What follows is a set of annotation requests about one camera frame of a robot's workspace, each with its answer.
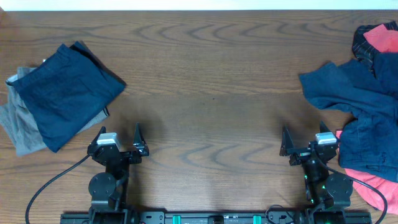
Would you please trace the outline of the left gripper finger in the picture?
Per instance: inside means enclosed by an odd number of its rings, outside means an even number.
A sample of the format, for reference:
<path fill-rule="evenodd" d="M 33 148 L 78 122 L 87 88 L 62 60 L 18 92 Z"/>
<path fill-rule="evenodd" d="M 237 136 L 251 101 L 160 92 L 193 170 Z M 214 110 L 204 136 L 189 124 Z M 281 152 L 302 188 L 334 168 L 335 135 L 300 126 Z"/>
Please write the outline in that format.
<path fill-rule="evenodd" d="M 135 126 L 133 146 L 141 156 L 149 156 L 149 148 L 141 133 L 141 127 L 139 123 L 136 123 Z"/>
<path fill-rule="evenodd" d="M 94 138 L 94 140 L 92 140 L 92 142 L 90 143 L 91 146 L 95 146 L 97 145 L 97 140 L 100 137 L 101 134 L 106 133 L 106 127 L 102 126 L 101 129 L 99 130 L 99 132 L 97 133 L 96 137 Z"/>

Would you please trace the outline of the blue denim shorts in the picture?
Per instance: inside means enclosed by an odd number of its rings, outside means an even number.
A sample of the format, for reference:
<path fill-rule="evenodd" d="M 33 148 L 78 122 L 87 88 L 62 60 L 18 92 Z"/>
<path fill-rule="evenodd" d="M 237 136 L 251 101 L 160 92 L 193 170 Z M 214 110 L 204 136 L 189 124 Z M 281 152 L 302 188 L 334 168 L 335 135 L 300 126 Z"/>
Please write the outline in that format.
<path fill-rule="evenodd" d="M 330 62 L 299 79 L 314 107 L 354 116 L 340 136 L 340 166 L 397 182 L 397 54 L 377 54 L 372 70 Z"/>

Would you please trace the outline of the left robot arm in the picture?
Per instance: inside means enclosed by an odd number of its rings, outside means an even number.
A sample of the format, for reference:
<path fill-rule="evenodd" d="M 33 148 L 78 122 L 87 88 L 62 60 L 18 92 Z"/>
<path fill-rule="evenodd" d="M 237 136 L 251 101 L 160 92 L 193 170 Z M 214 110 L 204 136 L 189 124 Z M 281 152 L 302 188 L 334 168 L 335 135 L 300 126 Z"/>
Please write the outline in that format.
<path fill-rule="evenodd" d="M 149 155 L 149 148 L 142 136 L 139 123 L 136 123 L 132 149 L 120 151 L 118 135 L 108 133 L 102 127 L 87 149 L 87 154 L 105 167 L 89 183 L 91 195 L 89 209 L 90 223 L 136 224 L 139 215 L 127 205 L 129 166 L 140 164 Z"/>

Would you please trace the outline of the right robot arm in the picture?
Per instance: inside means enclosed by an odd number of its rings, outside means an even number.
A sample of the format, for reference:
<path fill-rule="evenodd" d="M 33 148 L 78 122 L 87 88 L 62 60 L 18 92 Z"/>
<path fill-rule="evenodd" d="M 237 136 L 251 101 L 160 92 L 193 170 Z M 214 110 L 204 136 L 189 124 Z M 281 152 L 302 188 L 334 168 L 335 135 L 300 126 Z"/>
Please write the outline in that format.
<path fill-rule="evenodd" d="M 295 147 L 287 127 L 282 128 L 280 156 L 304 171 L 306 199 L 312 207 L 295 212 L 292 223 L 346 223 L 344 209 L 351 205 L 353 183 L 326 165 L 336 156 L 337 137 L 320 123 L 320 132 L 306 147 Z"/>

